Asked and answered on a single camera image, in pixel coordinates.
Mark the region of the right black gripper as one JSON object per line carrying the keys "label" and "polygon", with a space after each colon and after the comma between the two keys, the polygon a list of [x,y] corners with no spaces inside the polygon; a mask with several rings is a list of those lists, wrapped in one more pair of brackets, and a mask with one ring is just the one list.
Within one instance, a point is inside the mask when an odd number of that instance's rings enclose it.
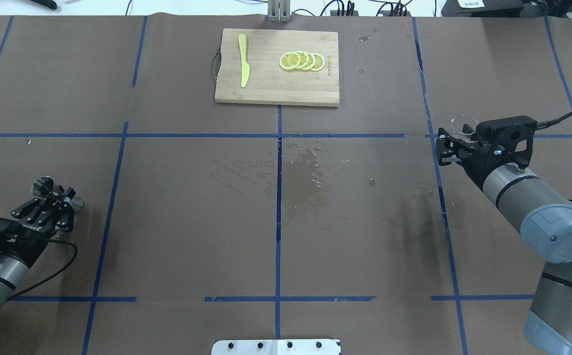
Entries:
{"label": "right black gripper", "polygon": [[462,166],[469,179],[482,190],[488,175],[500,166],[509,163],[519,169],[529,166],[537,125],[538,122],[527,115],[485,121],[477,125],[473,135],[476,142],[467,142],[439,128],[437,162],[440,166]]}

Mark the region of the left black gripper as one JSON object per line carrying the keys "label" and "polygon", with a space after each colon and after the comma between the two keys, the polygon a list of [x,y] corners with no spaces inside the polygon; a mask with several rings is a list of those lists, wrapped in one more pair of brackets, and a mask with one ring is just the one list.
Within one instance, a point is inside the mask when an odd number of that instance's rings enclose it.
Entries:
{"label": "left black gripper", "polygon": [[[42,232],[71,232],[74,210],[64,202],[35,197],[11,211],[18,221],[39,222]],[[0,253],[31,268],[49,244],[42,232],[29,229],[15,220],[0,217]]]}

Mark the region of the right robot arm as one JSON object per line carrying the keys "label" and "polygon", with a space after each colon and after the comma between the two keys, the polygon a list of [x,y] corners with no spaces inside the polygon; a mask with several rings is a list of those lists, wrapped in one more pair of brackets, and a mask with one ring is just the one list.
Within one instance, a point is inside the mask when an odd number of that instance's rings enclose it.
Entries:
{"label": "right robot arm", "polygon": [[529,308],[524,335],[548,355],[572,355],[572,199],[530,168],[534,135],[559,123],[527,115],[440,128],[440,166],[457,163],[545,266]]}

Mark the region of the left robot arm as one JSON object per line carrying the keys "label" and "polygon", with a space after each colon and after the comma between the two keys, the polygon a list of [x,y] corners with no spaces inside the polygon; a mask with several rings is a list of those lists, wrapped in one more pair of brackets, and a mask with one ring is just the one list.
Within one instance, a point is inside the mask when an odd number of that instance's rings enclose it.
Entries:
{"label": "left robot arm", "polygon": [[38,261],[54,236],[71,232],[83,200],[73,188],[63,188],[47,176],[32,186],[33,198],[0,217],[0,309],[18,291],[24,276]]}

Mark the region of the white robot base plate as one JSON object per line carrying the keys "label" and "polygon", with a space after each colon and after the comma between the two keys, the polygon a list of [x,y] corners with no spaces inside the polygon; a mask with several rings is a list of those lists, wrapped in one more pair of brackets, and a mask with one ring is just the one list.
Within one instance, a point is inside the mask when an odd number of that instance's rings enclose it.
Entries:
{"label": "white robot base plate", "polygon": [[212,346],[212,355],[341,355],[335,339],[223,340]]}

